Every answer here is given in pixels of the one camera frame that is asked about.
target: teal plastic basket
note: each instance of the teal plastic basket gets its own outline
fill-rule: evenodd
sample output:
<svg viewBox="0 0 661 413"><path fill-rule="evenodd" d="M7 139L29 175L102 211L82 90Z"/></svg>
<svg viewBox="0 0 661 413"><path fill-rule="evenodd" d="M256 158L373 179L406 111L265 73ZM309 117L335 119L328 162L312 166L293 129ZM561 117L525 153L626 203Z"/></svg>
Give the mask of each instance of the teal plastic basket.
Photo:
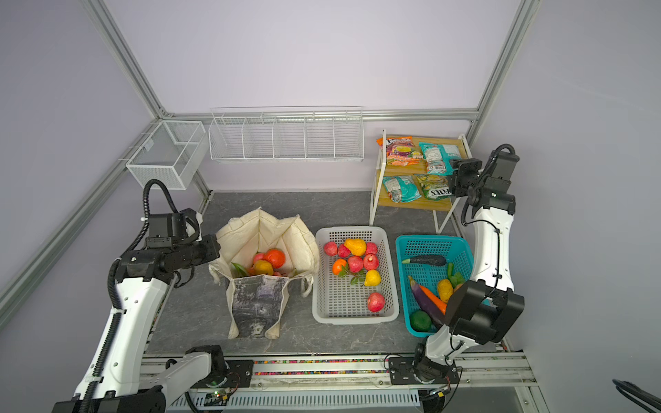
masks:
<svg viewBox="0 0 661 413"><path fill-rule="evenodd" d="M436 285L447 278L447 265L435 267L424 264L402 264L402 260L423 254L440 254L448 262L454 264L454 272L461 272L464 280L468 280L473 272L473 254L465 239L461 237L446 237L443 235L402 235L395 241L397 249L397 266L402 289L404 318L408 331L416 337L431 336L436 332L432 325L429 332L419 332L411 328L410 315L420 309L413 297L408 276L413 277L420 285L427 287L436 294Z"/></svg>

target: white plastic basket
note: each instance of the white plastic basket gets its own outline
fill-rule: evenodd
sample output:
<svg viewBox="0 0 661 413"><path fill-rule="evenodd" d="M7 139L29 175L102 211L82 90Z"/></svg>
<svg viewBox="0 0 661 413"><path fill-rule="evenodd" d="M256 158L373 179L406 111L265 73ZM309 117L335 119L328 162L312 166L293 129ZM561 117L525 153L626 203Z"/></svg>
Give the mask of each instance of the white plastic basket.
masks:
<svg viewBox="0 0 661 413"><path fill-rule="evenodd" d="M347 238L360 238L375 243L379 257L378 271L381 283L375 287L351 285L351 277L339 278L332 273L336 259L323 252L324 245L334 241L341 245ZM315 278L312 295L312 314L315 320L329 324L376 324L392 321L399 315L399 300L395 285L395 272L390 257L388 236L379 227L330 227L317 231L317 244L321 251L319 273ZM367 308L368 297L380 293L385 299L384 308L372 313Z"/></svg>
<svg viewBox="0 0 661 413"><path fill-rule="evenodd" d="M158 179L169 190L185 190L209 149L202 122L162 120L126 163L140 185Z"/></svg>
<svg viewBox="0 0 661 413"><path fill-rule="evenodd" d="M219 163L362 161L365 157L359 110L216 111L212 110L209 140L211 158Z"/></svg>

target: chip bag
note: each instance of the chip bag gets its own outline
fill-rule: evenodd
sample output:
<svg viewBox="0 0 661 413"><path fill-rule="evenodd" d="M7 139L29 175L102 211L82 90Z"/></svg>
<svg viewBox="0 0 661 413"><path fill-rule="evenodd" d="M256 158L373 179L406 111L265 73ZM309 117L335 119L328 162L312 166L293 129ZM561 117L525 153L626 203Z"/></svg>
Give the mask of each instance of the chip bag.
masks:
<svg viewBox="0 0 661 413"><path fill-rule="evenodd" d="M435 143L420 142L420 149L427 160L428 174L452 175L454 169L450 165L450 160L461 159L457 145L437 145Z"/></svg>
<svg viewBox="0 0 661 413"><path fill-rule="evenodd" d="M410 175L386 176L383 178L383 186L393 202L411 202L422 196Z"/></svg>
<svg viewBox="0 0 661 413"><path fill-rule="evenodd" d="M424 197L428 200L442 200L452 195L447 178L444 176L416 174L415 177L420 183Z"/></svg>
<svg viewBox="0 0 661 413"><path fill-rule="evenodd" d="M383 138L380 137L376 141L379 146L383 146ZM395 165L405 167L407 165L415 165L420 163L422 153L413 145L411 136L406 137L390 137L385 140L385 154L386 163L388 165Z"/></svg>

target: lime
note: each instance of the lime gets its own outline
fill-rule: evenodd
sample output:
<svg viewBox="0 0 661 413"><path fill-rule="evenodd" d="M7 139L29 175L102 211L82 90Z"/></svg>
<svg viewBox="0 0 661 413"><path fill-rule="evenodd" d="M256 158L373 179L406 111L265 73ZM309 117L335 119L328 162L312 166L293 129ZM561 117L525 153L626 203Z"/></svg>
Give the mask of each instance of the lime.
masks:
<svg viewBox="0 0 661 413"><path fill-rule="evenodd" d="M411 314L411 328L419 332L428 332L432 327L432 319L423 310Z"/></svg>

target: white wall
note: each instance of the white wall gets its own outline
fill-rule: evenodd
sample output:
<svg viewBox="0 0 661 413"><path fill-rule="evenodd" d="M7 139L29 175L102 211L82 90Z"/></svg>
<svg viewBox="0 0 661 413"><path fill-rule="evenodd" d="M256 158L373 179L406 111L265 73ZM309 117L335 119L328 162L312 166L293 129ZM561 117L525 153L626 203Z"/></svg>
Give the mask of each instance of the white wall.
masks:
<svg viewBox="0 0 661 413"><path fill-rule="evenodd" d="M108 0L165 108L474 108L520 0Z"/></svg>
<svg viewBox="0 0 661 413"><path fill-rule="evenodd" d="M0 4L0 288L150 120L78 1ZM141 227L141 193L127 174L0 331L2 411L49 412L73 395L108 317L110 264ZM200 204L194 188L173 195Z"/></svg>
<svg viewBox="0 0 661 413"><path fill-rule="evenodd" d="M200 205L194 188L171 194L178 209ZM170 210L160 190L151 191L150 204L154 213ZM55 402L73 396L110 312L108 269L136 237L142 214L142 187L126 173L115 193L0 332L3 411L49 412Z"/></svg>
<svg viewBox="0 0 661 413"><path fill-rule="evenodd" d="M521 157L512 330L552 412L638 412L661 396L656 219L661 3L544 1L480 133Z"/></svg>
<svg viewBox="0 0 661 413"><path fill-rule="evenodd" d="M150 120L76 0L0 4L0 288Z"/></svg>
<svg viewBox="0 0 661 413"><path fill-rule="evenodd" d="M424 122L365 122L365 159L362 162L279 162L219 164L207 157L200 167L212 190L301 191L371 190L379 145L385 128L388 134L453 137L465 133L465 120Z"/></svg>

